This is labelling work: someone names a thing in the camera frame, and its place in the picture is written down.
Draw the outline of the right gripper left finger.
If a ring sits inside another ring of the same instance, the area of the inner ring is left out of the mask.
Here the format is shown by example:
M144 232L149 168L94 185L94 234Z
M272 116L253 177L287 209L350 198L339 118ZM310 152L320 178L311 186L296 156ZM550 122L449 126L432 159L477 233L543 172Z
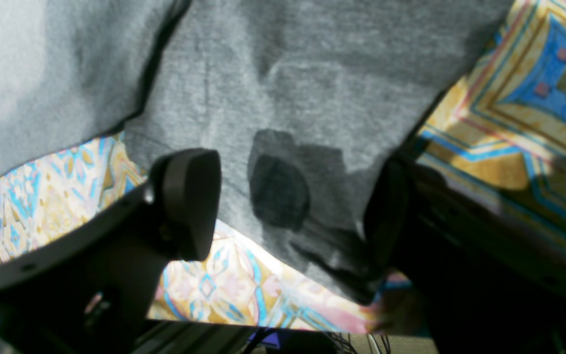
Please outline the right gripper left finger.
M146 182L79 228L0 265L0 354L123 354L172 261L209 254L220 155L160 157Z

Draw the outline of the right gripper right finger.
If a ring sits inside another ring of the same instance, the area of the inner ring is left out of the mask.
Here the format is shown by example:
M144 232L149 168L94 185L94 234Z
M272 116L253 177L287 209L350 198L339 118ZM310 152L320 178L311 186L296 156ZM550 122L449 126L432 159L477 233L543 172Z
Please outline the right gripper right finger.
M566 354L566 252L394 155L368 205L373 259L422 296L441 354Z

